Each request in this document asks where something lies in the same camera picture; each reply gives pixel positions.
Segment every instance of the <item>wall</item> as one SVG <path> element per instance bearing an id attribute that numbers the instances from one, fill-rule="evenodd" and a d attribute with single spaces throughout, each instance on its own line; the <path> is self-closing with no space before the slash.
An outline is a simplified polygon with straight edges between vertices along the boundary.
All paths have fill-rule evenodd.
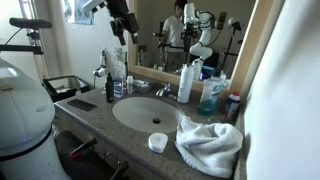
<path id="1" fill-rule="evenodd" d="M 100 65 L 102 50 L 108 52 L 107 66 L 114 74 L 115 47 L 120 47 L 117 37 L 113 36 L 109 21 L 112 18 L 106 8 L 94 14 L 93 25 L 70 24 L 64 20 L 63 2 L 47 0 L 49 14 L 53 23 L 56 49 L 62 75 L 76 75 L 93 84 L 93 71 Z M 128 44 L 127 33 L 124 33 Z M 103 87 L 105 78 L 98 78 L 96 87 Z"/>
<path id="2" fill-rule="evenodd" d="M 158 40 L 155 36 L 152 36 L 152 32 L 159 32 L 159 23 L 161 21 L 164 22 L 166 18 L 174 13 L 174 2 L 175 1 L 173 0 L 156 0 L 152 2 L 150 2 L 149 0 L 138 0 L 137 18 L 139 21 L 141 35 L 141 41 L 139 42 L 139 44 L 148 45 L 149 53 L 146 54 L 148 55 L 148 60 L 152 59 L 152 61 L 148 61 L 151 64 L 160 63 L 159 49 L 157 48 Z M 232 31 L 228 30 L 227 28 L 227 21 L 231 17 L 236 17 L 239 20 L 243 30 L 241 32 L 237 31 L 235 33 L 232 43 L 233 45 L 231 47 L 231 52 L 238 52 L 241 46 L 234 44 L 244 37 L 255 1 L 230 0 L 226 2 L 223 0 L 197 0 L 189 2 L 193 2 L 197 10 L 209 11 L 216 17 L 219 17 L 220 12 L 227 12 L 224 28 L 221 31 L 217 41 L 211 46 L 214 51 L 226 51 L 229 39 L 232 34 Z M 218 30 L 213 30 L 211 37 L 212 40 L 217 36 L 218 32 Z M 229 56 L 228 60 L 236 61 L 236 57 Z"/>
<path id="3" fill-rule="evenodd" d="M 285 1 L 247 99 L 248 179 L 319 179 L 320 2 L 299 2 Z"/>
<path id="4" fill-rule="evenodd" d="M 19 28 L 11 26 L 9 19 L 11 17 L 22 18 L 19 1 L 0 0 L 0 44 L 4 44 Z M 29 39 L 26 36 L 27 31 L 22 29 L 12 40 L 9 45 L 30 45 Z M 1 52 L 0 57 L 18 67 L 29 77 L 37 82 L 40 82 L 38 71 L 36 68 L 33 53 L 31 52 Z"/>

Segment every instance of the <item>soap dispenser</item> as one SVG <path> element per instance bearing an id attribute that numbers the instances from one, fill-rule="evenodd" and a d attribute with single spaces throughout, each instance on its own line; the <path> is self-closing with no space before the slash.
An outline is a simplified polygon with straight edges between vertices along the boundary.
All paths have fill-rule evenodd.
<path id="1" fill-rule="evenodd" d="M 112 102 L 114 99 L 114 94 L 113 94 L 114 92 L 113 92 L 112 76 L 110 73 L 108 73 L 107 82 L 105 86 L 106 86 L 107 102 Z"/>

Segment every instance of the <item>cabinet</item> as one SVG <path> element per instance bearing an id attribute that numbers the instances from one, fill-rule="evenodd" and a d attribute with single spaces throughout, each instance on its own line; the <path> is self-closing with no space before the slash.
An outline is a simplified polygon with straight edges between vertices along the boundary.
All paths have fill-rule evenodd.
<path id="1" fill-rule="evenodd" d="M 96 138 L 98 143 L 94 146 L 93 150 L 100 156 L 100 158 L 105 160 L 114 169 L 118 168 L 120 162 L 127 161 L 129 163 L 129 169 L 124 174 L 130 179 L 161 179 L 148 168 L 142 166 L 139 162 L 128 156 L 126 152 L 122 152 L 116 149 L 109 142 L 94 134 L 89 129 L 82 126 L 76 120 L 72 119 L 61 111 L 56 110 L 53 124 L 56 126 L 56 128 L 58 128 L 60 132 L 64 130 L 71 131 L 83 142 L 87 142 L 92 138 Z"/>

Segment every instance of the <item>white sink basin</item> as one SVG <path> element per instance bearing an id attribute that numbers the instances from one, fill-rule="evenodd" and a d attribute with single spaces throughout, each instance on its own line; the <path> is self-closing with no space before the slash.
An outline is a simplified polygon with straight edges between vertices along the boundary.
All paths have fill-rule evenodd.
<path id="1" fill-rule="evenodd" d="M 183 112 L 164 101 L 148 97 L 131 97 L 116 103 L 113 115 L 124 125 L 147 133 L 177 130 Z"/>

